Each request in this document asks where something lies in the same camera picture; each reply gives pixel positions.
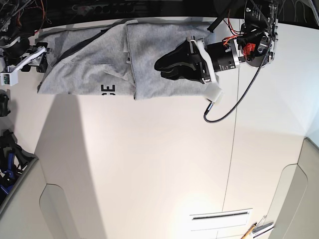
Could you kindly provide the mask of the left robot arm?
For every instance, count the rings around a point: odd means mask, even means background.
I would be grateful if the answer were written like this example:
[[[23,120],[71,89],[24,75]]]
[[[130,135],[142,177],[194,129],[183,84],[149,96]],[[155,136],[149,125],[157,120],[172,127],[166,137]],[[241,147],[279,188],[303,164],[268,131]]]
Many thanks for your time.
[[[261,68],[272,57],[276,40],[273,2],[246,3],[237,35],[213,42],[215,25],[125,22],[107,28],[65,30],[41,36],[48,46],[37,71],[44,73],[39,89],[50,93],[84,79],[84,70],[102,68],[107,75],[134,85],[137,96],[159,88],[200,87],[218,83],[216,73],[241,62]]]

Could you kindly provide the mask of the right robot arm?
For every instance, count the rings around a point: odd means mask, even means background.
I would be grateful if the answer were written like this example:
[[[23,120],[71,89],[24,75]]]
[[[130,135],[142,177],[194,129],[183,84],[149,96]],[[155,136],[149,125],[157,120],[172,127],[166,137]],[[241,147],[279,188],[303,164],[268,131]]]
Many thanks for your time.
[[[47,21],[48,1],[46,0],[2,0],[0,2],[0,71],[8,72],[27,56],[45,47],[45,52],[22,66],[28,72],[35,67],[45,73],[48,67],[46,56],[50,49],[45,42],[31,45],[35,36]]]

